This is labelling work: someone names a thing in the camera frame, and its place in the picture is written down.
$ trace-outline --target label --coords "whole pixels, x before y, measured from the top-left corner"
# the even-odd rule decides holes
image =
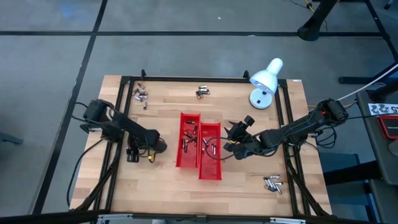
[[[383,114],[398,115],[398,104],[368,103],[368,106],[371,115],[383,115]]]

